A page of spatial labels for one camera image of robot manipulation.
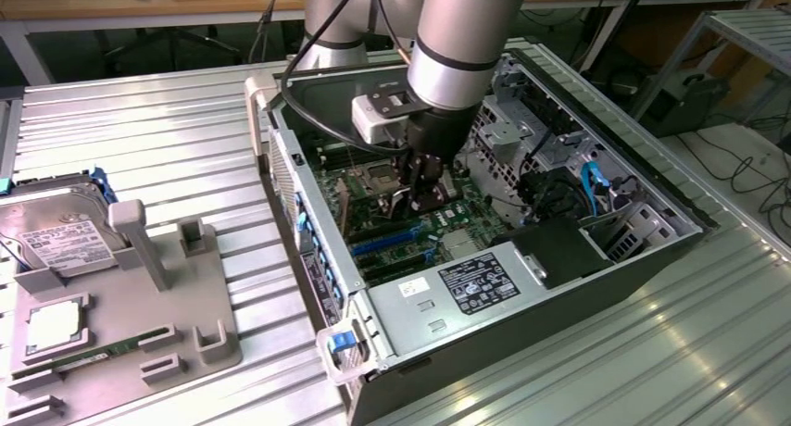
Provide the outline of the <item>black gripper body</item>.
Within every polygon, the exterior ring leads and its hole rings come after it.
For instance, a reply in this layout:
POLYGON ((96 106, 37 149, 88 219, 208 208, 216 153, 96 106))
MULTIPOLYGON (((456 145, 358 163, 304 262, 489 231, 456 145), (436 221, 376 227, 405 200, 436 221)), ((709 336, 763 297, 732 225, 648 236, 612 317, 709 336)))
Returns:
POLYGON ((461 110, 432 107, 410 114, 406 123, 410 150, 449 163, 466 142, 473 122, 473 106, 461 110))

